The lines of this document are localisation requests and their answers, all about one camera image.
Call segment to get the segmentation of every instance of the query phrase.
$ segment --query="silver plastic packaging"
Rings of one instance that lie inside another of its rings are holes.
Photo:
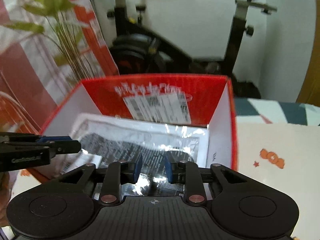
[[[93,119],[85,118],[76,125],[72,137],[81,142],[82,150],[76,155],[66,156],[61,173],[85,163],[95,163],[97,167],[105,168],[118,160],[134,161],[142,154],[143,165],[138,182],[135,185],[122,185],[122,197],[183,195],[183,185],[170,184],[167,181],[165,152],[170,151],[177,161],[193,162],[198,160],[199,147],[205,149],[205,153],[201,154],[206,154],[207,129],[132,120],[128,120],[128,127],[123,127],[116,125],[115,118],[105,117],[105,122]],[[148,126],[155,125],[165,127],[166,132],[159,132],[161,129],[158,132],[154,132],[157,129],[148,129]],[[98,184],[93,196],[95,199],[99,197],[100,189],[101,185]]]

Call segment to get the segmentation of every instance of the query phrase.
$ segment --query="white wall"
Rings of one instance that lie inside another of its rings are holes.
[[[147,12],[144,24],[160,33],[193,57],[224,57],[228,43],[235,0],[144,0]],[[127,0],[128,14],[135,14],[135,4],[143,0]],[[115,38],[114,20],[106,11],[114,7],[114,0],[95,0],[98,18],[107,44]],[[253,37],[244,35],[234,73],[240,80],[256,85],[264,57],[266,16],[250,8],[248,24],[255,27]]]
[[[295,102],[313,47],[316,0],[267,0],[278,7],[267,18],[266,52],[260,76],[263,98]]]

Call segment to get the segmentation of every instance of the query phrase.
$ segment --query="metal screw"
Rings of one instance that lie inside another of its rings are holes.
[[[112,203],[116,200],[117,200],[117,197],[113,195],[104,195],[101,197],[101,201],[104,203]]]
[[[202,201],[204,201],[204,196],[192,195],[189,197],[189,200],[193,203],[201,203]]]

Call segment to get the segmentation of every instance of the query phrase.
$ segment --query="red cardboard box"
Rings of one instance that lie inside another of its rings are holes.
[[[162,105],[156,111],[146,106],[146,102],[152,105],[158,100]],[[81,113],[207,127],[206,166],[219,160],[237,168],[233,93],[225,76],[136,74],[84,80],[46,121],[41,133],[69,135]]]

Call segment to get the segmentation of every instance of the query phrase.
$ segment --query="exercise bike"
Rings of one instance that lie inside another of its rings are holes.
[[[260,8],[267,15],[277,8],[252,0],[236,0],[236,12],[224,59],[192,58],[170,41],[142,25],[144,5],[137,5],[138,21],[127,17],[126,0],[116,0],[114,17],[117,38],[109,48],[120,74],[130,73],[208,73],[231,78],[234,92],[239,97],[261,98],[251,82],[238,82],[232,74],[244,32],[252,36],[253,26],[246,26],[249,7]]]

